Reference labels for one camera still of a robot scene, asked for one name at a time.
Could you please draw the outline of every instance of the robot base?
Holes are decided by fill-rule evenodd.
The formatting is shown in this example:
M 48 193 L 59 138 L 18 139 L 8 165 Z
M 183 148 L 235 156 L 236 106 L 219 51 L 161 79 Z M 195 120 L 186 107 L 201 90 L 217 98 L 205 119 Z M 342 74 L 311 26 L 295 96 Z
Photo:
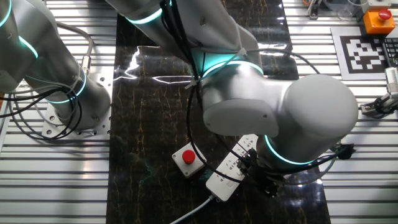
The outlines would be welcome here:
M 112 89 L 113 89 L 113 79 L 112 78 L 105 78 L 103 75 L 97 75 L 95 73 L 90 74 L 90 77 L 93 81 L 102 84 L 106 91 L 109 93 L 110 97 L 112 97 Z M 52 124 L 48 124 L 44 122 L 43 125 L 43 136 L 46 137 L 53 137 L 58 133 L 61 133 L 65 126 L 62 125 L 61 121 L 58 119 L 57 115 L 55 114 L 55 108 L 49 103 L 47 107 L 47 112 L 45 117 L 55 123 L 60 124 L 59 126 L 55 127 Z M 63 138 L 64 140 L 79 140 L 79 139 L 100 139 L 100 140 L 109 140 L 111 133 L 111 108 L 109 107 L 108 115 L 94 128 L 87 129 L 84 131 L 75 131 L 71 133 L 67 137 Z

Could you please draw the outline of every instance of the power strip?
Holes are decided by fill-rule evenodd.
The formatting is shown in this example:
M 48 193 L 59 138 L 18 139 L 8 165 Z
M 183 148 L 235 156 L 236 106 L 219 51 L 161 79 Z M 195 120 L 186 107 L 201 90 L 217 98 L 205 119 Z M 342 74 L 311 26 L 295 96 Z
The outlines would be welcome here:
M 238 141 L 240 145 L 245 150 L 256 149 L 258 136 L 255 134 L 248 134 L 242 136 L 242 138 Z M 243 156 L 246 151 L 242 149 L 242 147 L 236 144 L 235 147 L 232 148 L 234 152 L 238 155 Z M 217 167 L 217 171 L 220 171 L 222 174 L 227 175 L 228 177 L 232 177 L 237 180 L 243 180 L 244 175 L 241 173 L 239 168 L 236 166 L 238 162 L 238 158 L 234 156 L 234 154 L 229 153 L 225 159 L 221 162 L 221 164 Z M 236 183 L 232 180 L 228 180 L 216 173 L 213 173 L 211 177 L 206 182 L 206 187 L 213 193 L 213 195 L 217 196 L 220 200 L 226 202 L 234 191 L 238 188 L 239 183 Z

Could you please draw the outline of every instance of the robotic arm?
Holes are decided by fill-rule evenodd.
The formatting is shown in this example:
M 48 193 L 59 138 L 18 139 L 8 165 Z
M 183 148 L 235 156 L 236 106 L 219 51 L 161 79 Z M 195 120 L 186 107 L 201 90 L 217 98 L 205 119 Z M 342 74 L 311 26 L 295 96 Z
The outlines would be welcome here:
M 107 2 L 154 42 L 188 61 L 163 21 L 164 10 L 171 7 L 161 7 L 161 0 Z M 283 170 L 312 162 L 352 130 L 358 105 L 340 81 L 324 75 L 297 81 L 264 78 L 256 38 L 219 0 L 178 1 L 178 8 L 197 70 L 204 71 L 200 90 L 203 120 L 210 131 L 262 136 L 257 143 L 259 163 Z M 63 83 L 75 90 L 83 106 L 79 129 L 100 122 L 109 96 L 62 43 L 55 19 L 41 0 L 0 0 L 0 18 L 0 90 L 15 89 L 23 78 L 33 88 Z M 48 100 L 58 117 L 70 115 L 65 95 Z
M 21 80 L 38 93 L 54 84 L 69 86 L 81 103 L 81 122 L 77 130 L 89 129 L 108 114 L 110 97 L 99 83 L 85 73 L 63 44 L 57 23 L 41 0 L 0 0 L 0 91 L 14 90 Z M 60 121 L 70 121 L 69 97 L 46 97 Z M 72 126 L 78 122 L 77 116 Z
M 160 0 L 107 2 L 154 42 L 186 60 L 162 22 Z M 257 40 L 219 0 L 178 1 L 178 8 L 194 60 L 204 64 L 200 90 L 210 131 L 264 136 L 257 143 L 262 145 L 257 148 L 260 162 L 289 169 L 312 162 L 352 130 L 358 104 L 340 81 L 324 75 L 297 81 L 264 78 Z M 242 49 L 247 57 L 231 60 Z

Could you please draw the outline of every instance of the black marble surface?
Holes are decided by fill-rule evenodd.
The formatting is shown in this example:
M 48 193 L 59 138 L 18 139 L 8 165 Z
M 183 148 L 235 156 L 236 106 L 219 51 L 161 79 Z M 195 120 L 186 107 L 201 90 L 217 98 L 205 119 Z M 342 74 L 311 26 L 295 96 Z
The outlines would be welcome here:
M 223 3 L 259 43 L 291 48 L 280 1 Z M 264 73 L 271 78 L 298 78 L 290 57 L 262 55 L 262 62 Z M 186 179 L 171 157 L 188 143 L 188 71 L 186 63 L 155 47 L 128 21 L 118 18 L 106 223 L 170 223 L 210 195 L 205 186 L 209 170 L 202 169 Z M 205 128 L 196 101 L 193 105 L 195 143 L 217 167 L 228 152 Z M 304 224 L 330 223 L 330 218 L 321 183 L 283 187 L 276 198 L 241 185 L 226 203 L 213 201 L 182 223 Z

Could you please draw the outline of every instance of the red button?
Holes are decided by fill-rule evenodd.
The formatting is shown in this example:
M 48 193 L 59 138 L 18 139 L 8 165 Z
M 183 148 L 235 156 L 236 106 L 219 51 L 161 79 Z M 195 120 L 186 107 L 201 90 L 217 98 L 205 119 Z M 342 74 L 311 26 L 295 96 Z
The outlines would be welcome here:
M 379 11 L 379 19 L 380 20 L 384 20 L 384 21 L 386 21 L 386 20 L 389 20 L 390 18 L 391 18 L 391 12 L 390 12 L 390 10 L 387 10 L 387 9 L 381 9 L 380 11 Z
M 195 152 L 193 152 L 192 150 L 186 150 L 182 154 L 182 160 L 184 160 L 186 164 L 191 164 L 193 161 L 195 161 L 195 158 L 196 158 Z

